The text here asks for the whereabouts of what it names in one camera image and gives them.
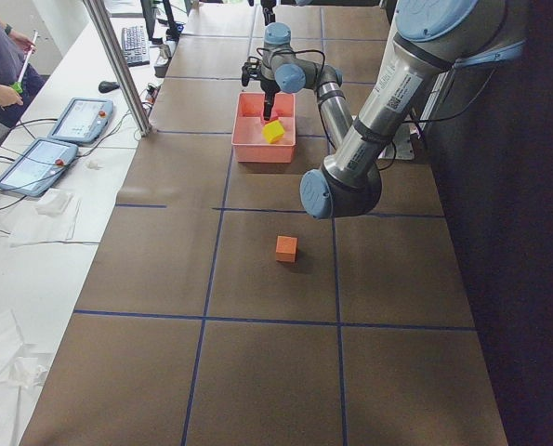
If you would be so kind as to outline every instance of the yellow block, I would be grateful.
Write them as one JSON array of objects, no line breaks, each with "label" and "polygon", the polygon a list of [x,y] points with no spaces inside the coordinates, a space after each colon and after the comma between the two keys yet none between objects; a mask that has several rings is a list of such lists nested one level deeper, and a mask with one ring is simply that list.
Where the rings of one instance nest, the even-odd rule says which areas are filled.
[{"label": "yellow block", "polygon": [[274,144],[284,136],[284,127],[279,120],[275,120],[264,125],[261,133],[269,144]]}]

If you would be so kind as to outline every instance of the dark wall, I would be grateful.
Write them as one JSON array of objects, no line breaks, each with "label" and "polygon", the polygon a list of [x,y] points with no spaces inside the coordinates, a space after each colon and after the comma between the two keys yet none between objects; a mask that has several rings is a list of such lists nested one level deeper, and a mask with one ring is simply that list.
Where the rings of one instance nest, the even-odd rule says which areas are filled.
[{"label": "dark wall", "polygon": [[[553,445],[553,1],[524,58],[428,129],[431,163],[509,444]],[[458,72],[437,116],[486,71]]]}]

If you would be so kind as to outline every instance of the orange block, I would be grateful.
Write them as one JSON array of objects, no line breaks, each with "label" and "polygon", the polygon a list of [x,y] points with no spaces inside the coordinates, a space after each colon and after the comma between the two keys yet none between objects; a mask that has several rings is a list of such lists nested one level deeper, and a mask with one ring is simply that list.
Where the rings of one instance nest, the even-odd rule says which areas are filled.
[{"label": "orange block", "polygon": [[278,236],[276,240],[276,260],[279,262],[295,263],[296,237]]}]

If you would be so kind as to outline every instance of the pink plastic container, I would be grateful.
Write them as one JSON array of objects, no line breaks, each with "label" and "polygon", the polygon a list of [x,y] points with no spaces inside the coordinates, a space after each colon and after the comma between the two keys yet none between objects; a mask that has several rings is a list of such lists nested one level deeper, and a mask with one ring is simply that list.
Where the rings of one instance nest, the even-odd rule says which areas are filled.
[{"label": "pink plastic container", "polygon": [[284,127],[284,136],[269,144],[262,130],[264,121],[264,94],[239,94],[235,127],[232,130],[232,147],[240,163],[290,163],[295,155],[295,95],[278,93],[272,113]]}]

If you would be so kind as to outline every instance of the computer mouse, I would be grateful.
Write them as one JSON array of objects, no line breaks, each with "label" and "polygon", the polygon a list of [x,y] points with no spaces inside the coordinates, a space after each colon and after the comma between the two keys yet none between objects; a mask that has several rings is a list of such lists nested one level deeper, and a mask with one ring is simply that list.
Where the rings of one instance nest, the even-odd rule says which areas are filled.
[{"label": "computer mouse", "polygon": [[99,84],[100,93],[109,93],[110,91],[116,90],[117,88],[119,88],[119,84],[117,84],[116,82],[102,81]]}]

